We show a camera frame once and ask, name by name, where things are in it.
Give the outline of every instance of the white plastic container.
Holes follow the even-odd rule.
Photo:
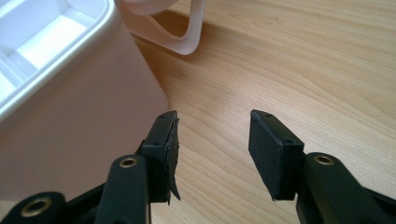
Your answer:
[[[124,20],[134,35],[182,55],[193,53],[201,38],[206,0],[191,0],[189,26],[186,34],[175,36],[167,32],[151,15],[165,11],[177,0],[117,0],[125,12]]]
[[[100,185],[167,110],[112,0],[0,1],[0,31],[0,200]]]

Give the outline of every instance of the black plastic part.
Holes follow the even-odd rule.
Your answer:
[[[306,155],[303,174],[324,223],[393,223],[335,157]]]
[[[67,203],[67,216],[71,223],[93,223],[105,184],[91,189]]]
[[[65,205],[64,196],[61,193],[38,193],[15,205],[1,223],[67,223],[68,220],[64,215]]]
[[[371,189],[366,189],[373,197],[376,203],[388,214],[390,219],[396,223],[396,200],[391,199],[383,194],[375,192]]]
[[[293,200],[304,143],[275,116],[250,113],[248,150],[273,200]]]
[[[94,223],[150,223],[145,158],[123,156],[112,163]]]
[[[147,161],[151,203],[170,202],[170,190],[180,200],[175,179],[178,157],[177,123],[176,111],[161,114],[138,150],[138,155],[144,156]]]

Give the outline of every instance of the wooden table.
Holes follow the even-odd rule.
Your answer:
[[[157,18],[181,35],[188,11],[183,0]],[[208,0],[192,55],[137,42],[180,117],[182,201],[153,204],[153,223],[299,223],[250,158],[252,109],[396,198],[394,1]]]

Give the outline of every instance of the mounting hole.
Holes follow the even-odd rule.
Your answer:
[[[120,161],[120,167],[129,168],[133,167],[137,164],[137,161],[134,158],[126,158]]]
[[[325,155],[317,155],[314,157],[314,160],[322,165],[333,165],[334,161],[332,158]]]
[[[50,197],[37,198],[23,207],[21,215],[23,217],[35,217],[50,208],[52,199]]]

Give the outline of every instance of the black rubber pad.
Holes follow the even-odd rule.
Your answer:
[[[304,143],[275,116],[250,113],[248,150],[273,200],[293,200]]]

